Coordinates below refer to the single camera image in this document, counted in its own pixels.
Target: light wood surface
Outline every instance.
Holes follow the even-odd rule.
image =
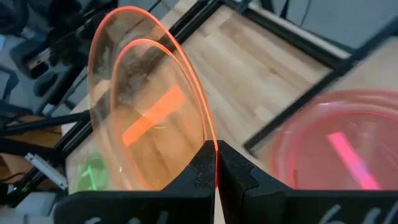
[[[377,88],[398,90],[398,38],[383,42],[328,91]]]
[[[172,26],[194,1],[180,1],[163,19]],[[259,128],[280,113],[328,71],[314,59],[227,7],[216,11],[184,44],[208,96],[216,135],[266,170],[241,147]],[[109,88],[104,80],[96,88]],[[88,97],[73,112],[89,108]],[[104,144],[93,133],[67,159],[72,182],[85,157]],[[219,198],[215,223],[223,223]]]

